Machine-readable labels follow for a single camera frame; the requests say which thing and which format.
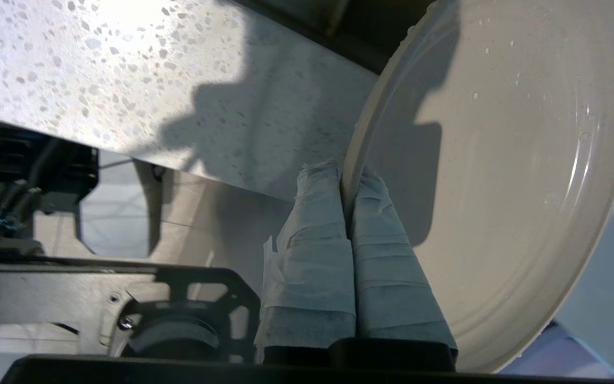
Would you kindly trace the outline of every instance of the terrazzo countertop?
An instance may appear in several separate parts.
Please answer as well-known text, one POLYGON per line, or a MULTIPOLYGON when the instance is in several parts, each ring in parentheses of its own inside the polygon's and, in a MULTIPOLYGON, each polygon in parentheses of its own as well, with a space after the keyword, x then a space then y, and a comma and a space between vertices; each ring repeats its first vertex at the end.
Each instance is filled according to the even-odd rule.
POLYGON ((290 199, 377 76, 218 0, 0 0, 0 120, 290 199))

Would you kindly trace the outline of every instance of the tile floor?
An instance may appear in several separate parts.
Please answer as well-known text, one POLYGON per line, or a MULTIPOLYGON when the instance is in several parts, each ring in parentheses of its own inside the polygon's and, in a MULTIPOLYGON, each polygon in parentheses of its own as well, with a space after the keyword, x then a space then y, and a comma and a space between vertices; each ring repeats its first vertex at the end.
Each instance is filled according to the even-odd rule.
POLYGON ((76 355, 78 340, 75 333, 50 323, 0 324, 0 381, 11 364, 32 353, 76 355))
MULTIPOLYGON (((168 170, 160 242, 151 257, 128 260, 231 268, 259 293, 262 245, 269 236, 276 237, 292 207, 292 202, 168 170)), ((35 239, 48 255, 98 258, 75 237, 71 214, 37 212, 35 239)))

